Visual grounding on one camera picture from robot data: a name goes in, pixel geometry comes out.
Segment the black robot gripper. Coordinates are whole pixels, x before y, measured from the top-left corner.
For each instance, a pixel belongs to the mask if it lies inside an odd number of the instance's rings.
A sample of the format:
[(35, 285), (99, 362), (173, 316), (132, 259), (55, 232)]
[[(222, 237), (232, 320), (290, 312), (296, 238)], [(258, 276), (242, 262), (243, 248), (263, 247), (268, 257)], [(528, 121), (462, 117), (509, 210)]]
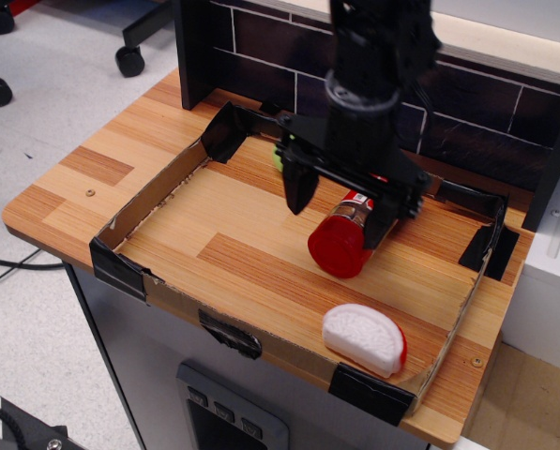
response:
[(288, 208), (300, 214), (323, 176), (373, 199), (363, 229), (363, 248), (377, 249), (399, 218), (416, 218), (430, 176), (398, 147), (390, 115), (401, 90), (373, 97), (350, 89), (330, 70), (325, 77), (326, 118), (283, 115), (282, 135), (293, 134), (295, 161), (283, 162)]

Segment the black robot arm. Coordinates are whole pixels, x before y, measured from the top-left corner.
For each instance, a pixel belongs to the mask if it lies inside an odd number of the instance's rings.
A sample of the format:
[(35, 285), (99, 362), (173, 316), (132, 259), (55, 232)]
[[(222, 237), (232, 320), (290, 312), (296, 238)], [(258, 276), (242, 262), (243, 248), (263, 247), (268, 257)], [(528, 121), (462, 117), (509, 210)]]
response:
[(280, 119), (285, 198), (299, 214), (323, 176), (372, 199), (363, 247), (375, 249), (396, 220), (417, 216), (431, 184), (399, 148), (393, 115), (402, 93), (434, 66), (441, 43), (428, 1), (333, 1), (330, 13), (328, 116)]

